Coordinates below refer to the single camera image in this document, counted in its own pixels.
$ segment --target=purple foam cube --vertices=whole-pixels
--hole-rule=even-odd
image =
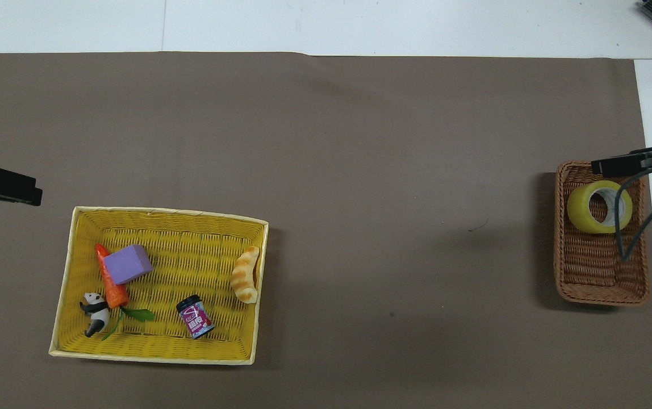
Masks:
[[[124,284],[152,271],[147,252],[139,244],[132,244],[103,258],[106,269],[115,284]]]

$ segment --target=white floor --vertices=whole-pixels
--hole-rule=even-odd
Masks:
[[[652,22],[637,2],[0,1],[0,52],[161,50],[632,58],[652,145]]]

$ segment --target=brown paper backdrop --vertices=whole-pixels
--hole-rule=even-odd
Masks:
[[[640,147],[630,60],[0,55],[44,190],[0,203],[0,407],[652,407],[652,288],[551,264],[552,172]],[[74,205],[268,220],[256,364],[49,357]]]

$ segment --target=croissant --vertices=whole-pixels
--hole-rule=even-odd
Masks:
[[[246,249],[245,253],[235,261],[235,268],[230,278],[230,287],[235,291],[235,296],[246,304],[258,300],[258,291],[253,282],[253,269],[256,267],[258,254],[260,249],[256,247]]]

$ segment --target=yellow tape roll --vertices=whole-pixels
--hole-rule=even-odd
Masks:
[[[598,181],[581,186],[568,197],[568,218],[578,230],[585,233],[614,233],[614,200],[619,185],[612,181]],[[606,220],[599,222],[591,215],[588,201],[594,194],[601,196],[609,208]],[[632,198],[626,191],[619,201],[619,227],[624,228],[632,218]]]

